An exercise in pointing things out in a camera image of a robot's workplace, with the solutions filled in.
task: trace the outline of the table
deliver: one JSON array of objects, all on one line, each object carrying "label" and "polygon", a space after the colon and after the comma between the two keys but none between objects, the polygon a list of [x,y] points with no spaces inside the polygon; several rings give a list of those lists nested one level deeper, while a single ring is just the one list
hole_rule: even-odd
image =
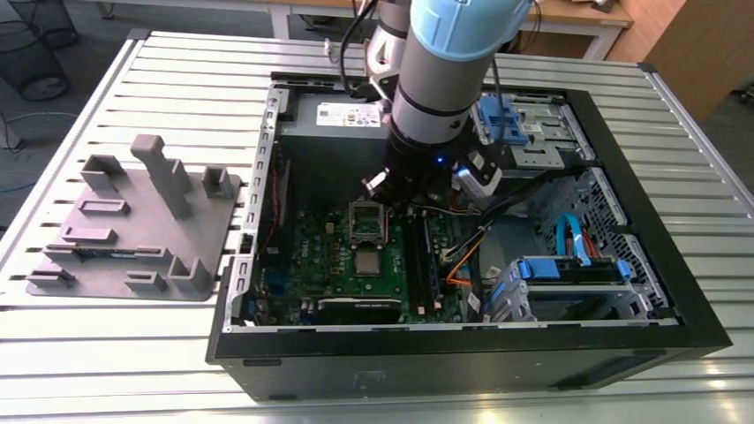
[{"label": "table", "polygon": [[[291,15],[318,15],[342,18],[354,17],[351,0],[111,0],[109,3],[153,4],[161,6],[198,7],[202,9],[229,9],[234,11],[265,11],[273,19],[275,38],[289,40]],[[113,9],[98,2],[103,16],[113,17]],[[534,29],[537,13],[529,12],[528,22],[521,28]],[[542,3],[542,27],[545,33],[577,34],[594,37],[584,58],[605,59],[624,28],[629,28],[634,20],[620,4],[610,14],[592,9],[589,4],[574,4],[570,0],[546,0]]]},{"label": "table", "polygon": [[[137,134],[158,133],[166,156],[189,171],[222,163],[249,182],[270,73],[337,72],[317,42],[158,32],[145,38],[126,42],[0,240],[0,420],[752,422],[754,202],[662,80],[633,64],[498,56],[504,83],[593,94],[736,344],[705,360],[588,392],[255,405],[205,362],[215,297],[29,296],[23,276],[74,207],[90,155],[117,155],[138,167],[129,145]],[[347,52],[351,75],[363,74],[362,56],[358,47]],[[238,235],[231,228],[229,249]]]}]

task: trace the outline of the robotic arm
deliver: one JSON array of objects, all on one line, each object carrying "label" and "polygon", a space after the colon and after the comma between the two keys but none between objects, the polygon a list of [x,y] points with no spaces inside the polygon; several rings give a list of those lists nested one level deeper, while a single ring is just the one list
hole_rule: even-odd
[{"label": "robotic arm", "polygon": [[501,170],[468,150],[474,137],[469,109],[496,52],[514,38],[533,2],[413,1],[385,169],[363,181],[375,201],[409,201],[426,183],[450,172],[476,197],[494,191]]}]

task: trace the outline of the blue cable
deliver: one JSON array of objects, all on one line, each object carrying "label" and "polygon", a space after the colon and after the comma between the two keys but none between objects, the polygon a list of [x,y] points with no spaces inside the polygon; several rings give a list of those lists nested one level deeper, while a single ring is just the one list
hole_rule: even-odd
[{"label": "blue cable", "polygon": [[2,189],[0,189],[0,193],[18,192],[19,190],[24,190],[26,188],[34,186],[35,184],[37,184],[37,181],[35,181],[34,183],[29,183],[27,185],[22,185],[20,187],[2,188]]},{"label": "blue cable", "polygon": [[556,227],[556,244],[558,255],[568,254],[566,252],[566,225],[570,227],[570,232],[574,235],[574,254],[578,257],[581,264],[585,267],[592,266],[592,259],[588,254],[588,247],[585,245],[585,238],[581,235],[581,223],[574,214],[566,213],[558,218],[558,226]]}]

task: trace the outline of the black cable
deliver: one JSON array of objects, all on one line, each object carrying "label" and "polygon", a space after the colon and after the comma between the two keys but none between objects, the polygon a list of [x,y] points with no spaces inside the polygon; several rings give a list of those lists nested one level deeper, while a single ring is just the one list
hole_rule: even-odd
[{"label": "black cable", "polygon": [[[354,19],[357,19],[358,18],[357,0],[351,0],[351,9],[354,11]],[[361,42],[365,42],[365,39],[367,38],[367,34],[365,33],[365,28],[362,26],[359,27],[358,32],[362,34]]]},{"label": "black cable", "polygon": [[8,130],[8,121],[6,120],[6,114],[0,110],[0,121],[3,121],[3,131],[6,132],[6,147],[8,148],[8,152],[11,154],[18,155],[24,150],[24,142],[19,142],[18,146],[14,148],[11,147],[11,131]]},{"label": "black cable", "polygon": [[357,31],[357,28],[362,24],[362,21],[367,17],[369,13],[373,11],[373,9],[375,9],[375,6],[378,6],[378,0],[371,0],[365,10],[359,13],[357,18],[354,19],[354,22],[351,22],[351,26],[346,31],[346,35],[343,35],[343,41],[341,42],[341,52],[339,52],[341,82],[343,84],[343,89],[346,90],[349,95],[354,95],[354,90],[351,90],[351,87],[349,86],[349,81],[346,76],[346,50],[349,48],[351,35],[354,34],[354,31]]},{"label": "black cable", "polygon": [[482,280],[482,266],[480,264],[480,247],[472,256],[469,256],[468,266],[469,266],[469,280],[472,281],[472,293],[477,296],[480,300],[480,310],[477,311],[472,308],[469,313],[469,322],[484,322],[485,321],[485,282]]},{"label": "black cable", "polygon": [[534,45],[534,43],[537,42],[538,38],[540,38],[540,31],[542,29],[542,6],[540,6],[540,2],[537,0],[534,0],[534,7],[538,13],[538,17],[536,19],[534,22],[534,28],[532,33],[529,34],[528,37],[528,43],[525,44],[525,46],[521,48],[521,51],[518,53],[524,53],[525,51],[529,50],[529,48]]},{"label": "black cable", "polygon": [[565,170],[548,170],[537,175],[533,179],[530,179],[508,197],[493,202],[493,204],[485,209],[485,212],[480,217],[478,227],[476,231],[466,238],[464,238],[464,240],[456,246],[453,246],[450,250],[448,250],[446,256],[456,255],[458,252],[461,252],[461,250],[464,250],[466,246],[470,246],[473,243],[476,243],[478,241],[478,238],[482,237],[489,231],[498,217],[502,216],[510,208],[529,199],[534,192],[546,183],[558,178],[576,177],[577,175],[581,175],[589,166],[590,164],[585,163],[581,166],[576,166]]},{"label": "black cable", "polygon": [[500,106],[500,141],[502,141],[506,138],[506,108],[504,107],[504,94],[500,89],[500,70],[496,56],[493,56],[493,76],[496,77],[496,96]]}]

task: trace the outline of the wooden desk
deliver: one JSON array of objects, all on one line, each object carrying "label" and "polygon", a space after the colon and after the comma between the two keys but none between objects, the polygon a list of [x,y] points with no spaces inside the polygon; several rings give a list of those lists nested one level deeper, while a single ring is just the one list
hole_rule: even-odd
[{"label": "wooden desk", "polygon": [[[351,0],[111,0],[110,3],[154,4],[161,6],[197,7],[235,11],[266,11],[273,19],[275,38],[290,39],[289,17],[318,15],[350,18],[354,16]],[[593,37],[585,59],[602,60],[608,55],[621,30],[633,24],[633,19],[617,4],[612,13],[592,9],[589,4],[574,4],[570,0],[546,0],[542,7],[542,33],[576,34]],[[537,10],[529,11],[522,30],[534,29]]]}]

